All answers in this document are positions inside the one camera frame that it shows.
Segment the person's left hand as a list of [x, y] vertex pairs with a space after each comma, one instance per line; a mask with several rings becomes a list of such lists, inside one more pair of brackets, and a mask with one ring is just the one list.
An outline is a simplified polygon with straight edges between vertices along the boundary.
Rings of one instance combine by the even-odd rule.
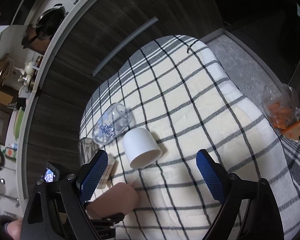
[[23, 219], [14, 220], [4, 225], [4, 229], [10, 239], [19, 240], [21, 235]]

